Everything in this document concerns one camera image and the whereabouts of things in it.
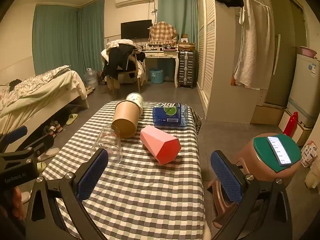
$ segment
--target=television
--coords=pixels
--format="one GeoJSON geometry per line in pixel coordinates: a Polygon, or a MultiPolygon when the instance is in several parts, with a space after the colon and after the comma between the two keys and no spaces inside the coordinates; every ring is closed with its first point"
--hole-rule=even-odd
{"type": "Polygon", "coordinates": [[[121,39],[142,39],[149,38],[151,20],[121,23],[121,39]]]}

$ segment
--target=paper cup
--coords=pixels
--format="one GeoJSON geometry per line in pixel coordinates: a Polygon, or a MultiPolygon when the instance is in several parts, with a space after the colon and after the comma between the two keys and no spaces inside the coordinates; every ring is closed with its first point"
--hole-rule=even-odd
{"type": "Polygon", "coordinates": [[[124,100],[116,105],[112,124],[120,131],[121,138],[135,135],[140,115],[139,106],[132,101],[124,100]]]}
{"type": "Polygon", "coordinates": [[[140,116],[143,113],[143,97],[139,93],[131,93],[127,96],[126,100],[136,103],[140,108],[140,116]]]}

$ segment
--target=silver suitcase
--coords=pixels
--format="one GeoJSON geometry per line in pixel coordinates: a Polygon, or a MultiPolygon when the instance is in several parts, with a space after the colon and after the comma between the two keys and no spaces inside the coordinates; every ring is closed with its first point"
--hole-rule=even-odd
{"type": "Polygon", "coordinates": [[[178,86],[193,88],[196,78],[196,52],[179,51],[178,86]]]}

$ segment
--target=barcode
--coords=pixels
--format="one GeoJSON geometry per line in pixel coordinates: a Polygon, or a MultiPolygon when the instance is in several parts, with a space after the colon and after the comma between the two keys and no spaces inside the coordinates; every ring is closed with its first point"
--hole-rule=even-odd
{"type": "Polygon", "coordinates": [[[167,118],[167,122],[179,122],[178,118],[167,118]]]}

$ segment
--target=red thermos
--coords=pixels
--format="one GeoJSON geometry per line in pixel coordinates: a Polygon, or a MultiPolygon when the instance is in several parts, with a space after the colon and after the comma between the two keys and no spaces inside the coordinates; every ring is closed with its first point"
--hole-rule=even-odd
{"type": "Polygon", "coordinates": [[[298,112],[294,112],[293,116],[290,117],[287,126],[285,127],[283,133],[289,137],[291,137],[291,134],[293,132],[293,129],[296,127],[298,123],[298,112]]]}

